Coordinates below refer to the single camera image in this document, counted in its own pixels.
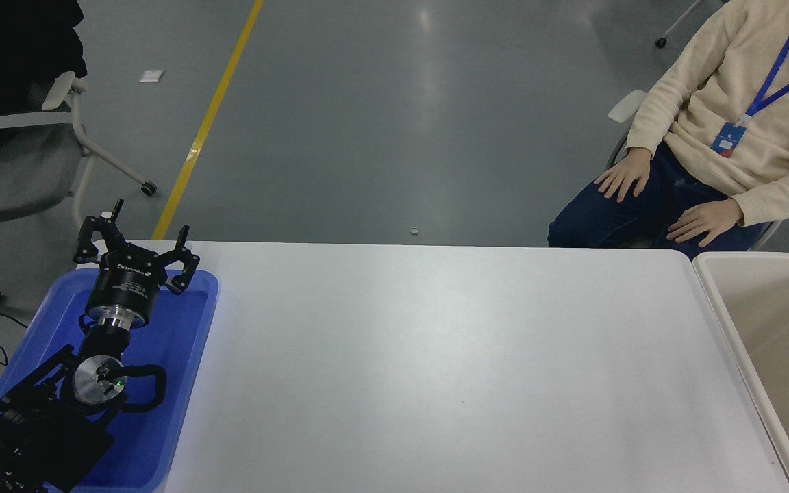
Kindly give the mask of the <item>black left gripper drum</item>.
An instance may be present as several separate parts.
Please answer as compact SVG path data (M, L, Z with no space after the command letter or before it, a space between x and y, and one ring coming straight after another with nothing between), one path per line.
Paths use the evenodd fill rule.
M134 323L149 323L166 269L153 256L104 253L99 273L85 306L85 314L103 320L115 312L129 312Z

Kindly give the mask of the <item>seated person's right hand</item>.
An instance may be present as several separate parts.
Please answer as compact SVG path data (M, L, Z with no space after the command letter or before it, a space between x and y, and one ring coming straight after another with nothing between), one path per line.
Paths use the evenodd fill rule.
M638 197L649 180L653 153L644 147L628 149L626 156L594 180L594 186L604 199L622 203L629 193Z

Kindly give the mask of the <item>seated person's left hand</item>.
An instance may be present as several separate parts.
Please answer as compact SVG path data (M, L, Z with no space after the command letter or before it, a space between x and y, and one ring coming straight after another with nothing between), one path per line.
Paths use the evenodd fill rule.
M743 220L741 206L733 199L711 201L685 210L667 229L666 239L676 244L698 240L698 247L708 247L715 238L727 233Z

